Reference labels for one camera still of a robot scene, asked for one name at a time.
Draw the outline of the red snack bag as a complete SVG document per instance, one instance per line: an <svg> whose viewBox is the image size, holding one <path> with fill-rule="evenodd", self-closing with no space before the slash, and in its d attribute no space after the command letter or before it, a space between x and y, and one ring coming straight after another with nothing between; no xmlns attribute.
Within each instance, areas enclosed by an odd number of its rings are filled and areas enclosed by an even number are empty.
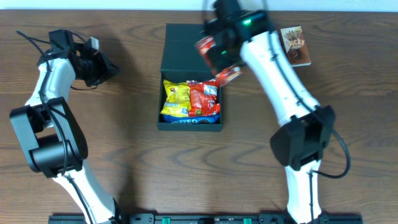
<svg viewBox="0 0 398 224"><path fill-rule="evenodd" d="M221 105L218 103L217 79L198 82L195 80L187 81L190 87L191 109L188 112L189 117L213 116L220 112Z"/></svg>

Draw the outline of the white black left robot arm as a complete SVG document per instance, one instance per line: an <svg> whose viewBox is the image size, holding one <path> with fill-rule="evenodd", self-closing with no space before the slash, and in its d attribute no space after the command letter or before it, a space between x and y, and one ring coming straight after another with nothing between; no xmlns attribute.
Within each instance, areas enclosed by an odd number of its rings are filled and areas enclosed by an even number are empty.
<svg viewBox="0 0 398 224"><path fill-rule="evenodd" d="M96 47L50 49L42 54L39 78L25 105L10 121L30 169L61 185L86 223L122 223L115 199L101 186L88 161L88 145L70 107L72 83L98 85L119 68Z"/></svg>

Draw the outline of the blue Oreo packet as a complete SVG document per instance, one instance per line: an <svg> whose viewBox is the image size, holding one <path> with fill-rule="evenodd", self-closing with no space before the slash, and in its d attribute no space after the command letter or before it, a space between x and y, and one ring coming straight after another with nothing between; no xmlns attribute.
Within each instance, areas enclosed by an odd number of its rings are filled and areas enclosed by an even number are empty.
<svg viewBox="0 0 398 224"><path fill-rule="evenodd" d="M219 121L220 115L195 116L195 117L176 117L163 114L166 123L172 124L215 124Z"/></svg>

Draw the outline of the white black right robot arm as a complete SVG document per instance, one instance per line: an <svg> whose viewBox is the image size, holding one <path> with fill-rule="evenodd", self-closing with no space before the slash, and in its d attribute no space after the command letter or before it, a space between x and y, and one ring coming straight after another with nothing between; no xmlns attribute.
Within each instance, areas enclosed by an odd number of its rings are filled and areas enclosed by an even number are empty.
<svg viewBox="0 0 398 224"><path fill-rule="evenodd" d="M205 21L198 49L220 83L237 77L242 64L259 80L279 124L270 144L287 177L287 213L294 223L312 223L322 213L319 168L334 133L335 113L331 106L321 106L299 80L266 11L247 12L221 1L214 7L216 17Z"/></svg>

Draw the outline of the dark green box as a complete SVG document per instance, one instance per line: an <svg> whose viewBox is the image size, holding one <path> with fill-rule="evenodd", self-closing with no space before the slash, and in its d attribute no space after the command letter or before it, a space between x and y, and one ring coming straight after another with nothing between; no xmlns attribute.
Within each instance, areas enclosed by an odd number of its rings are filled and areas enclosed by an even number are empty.
<svg viewBox="0 0 398 224"><path fill-rule="evenodd" d="M200 24L167 24L165 30L165 44L160 67L160 80L180 83L187 80L207 81L214 76L205 60L195 48L195 44L204 38ZM222 119L213 124L168 123L163 115L157 118L157 127L160 131L208 131L222 130Z"/></svg>

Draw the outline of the yellow snack bag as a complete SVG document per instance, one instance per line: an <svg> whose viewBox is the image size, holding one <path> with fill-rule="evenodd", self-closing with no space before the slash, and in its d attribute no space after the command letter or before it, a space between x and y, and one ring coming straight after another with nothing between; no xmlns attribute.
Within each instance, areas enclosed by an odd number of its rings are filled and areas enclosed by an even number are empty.
<svg viewBox="0 0 398 224"><path fill-rule="evenodd" d="M164 80L163 85L167 97L160 113L179 118L188 117L192 108L189 85L186 82L173 83L168 80Z"/></svg>

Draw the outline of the red Hello Panda box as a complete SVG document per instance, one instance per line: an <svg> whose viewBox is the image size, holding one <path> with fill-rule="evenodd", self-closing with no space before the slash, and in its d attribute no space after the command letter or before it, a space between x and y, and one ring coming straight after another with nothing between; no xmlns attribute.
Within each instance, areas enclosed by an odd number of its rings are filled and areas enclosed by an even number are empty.
<svg viewBox="0 0 398 224"><path fill-rule="evenodd" d="M240 76L240 74L242 74L241 68L237 65L233 65L224 69L221 73L216 74L215 71L210 67L208 57L206 56L206 53L210 49L212 43L213 43L212 36L206 36L195 44L195 48L198 50L199 54L204 59L206 65L209 67L212 74L217 79L219 85L224 86L233 79L235 79L236 77Z"/></svg>

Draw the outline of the brown Pocky box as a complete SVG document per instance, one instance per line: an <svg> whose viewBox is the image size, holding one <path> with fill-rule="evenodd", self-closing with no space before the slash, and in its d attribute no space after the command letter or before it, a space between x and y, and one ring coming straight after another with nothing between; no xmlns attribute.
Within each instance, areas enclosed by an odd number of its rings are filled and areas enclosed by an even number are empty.
<svg viewBox="0 0 398 224"><path fill-rule="evenodd" d="M308 66L312 63L301 26L282 28L280 34L292 67Z"/></svg>

